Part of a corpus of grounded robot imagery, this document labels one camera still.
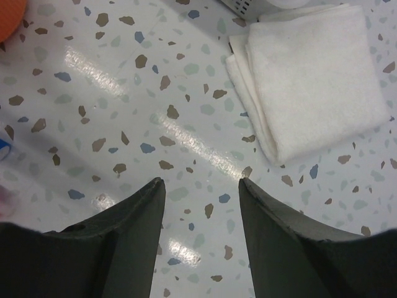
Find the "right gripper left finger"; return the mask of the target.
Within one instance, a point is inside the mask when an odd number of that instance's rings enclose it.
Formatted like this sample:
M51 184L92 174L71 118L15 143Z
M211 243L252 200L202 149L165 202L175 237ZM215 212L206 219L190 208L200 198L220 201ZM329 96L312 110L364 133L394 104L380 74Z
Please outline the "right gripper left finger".
M166 198L154 178L61 232L1 224L2 297L149 297Z

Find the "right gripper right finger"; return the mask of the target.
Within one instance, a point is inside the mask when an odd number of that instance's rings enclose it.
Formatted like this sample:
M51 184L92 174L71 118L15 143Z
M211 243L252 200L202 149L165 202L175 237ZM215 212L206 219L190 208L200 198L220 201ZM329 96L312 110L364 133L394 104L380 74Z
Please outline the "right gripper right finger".
M248 178L239 181L239 203L256 297L396 296L396 230L339 230Z

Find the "orange round divided organizer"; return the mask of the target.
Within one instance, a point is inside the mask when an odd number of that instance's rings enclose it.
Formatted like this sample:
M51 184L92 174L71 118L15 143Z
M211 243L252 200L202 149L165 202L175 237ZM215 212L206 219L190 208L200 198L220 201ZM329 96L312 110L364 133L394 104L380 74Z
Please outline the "orange round divided organizer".
M0 0L0 41L9 38L22 22L27 0Z

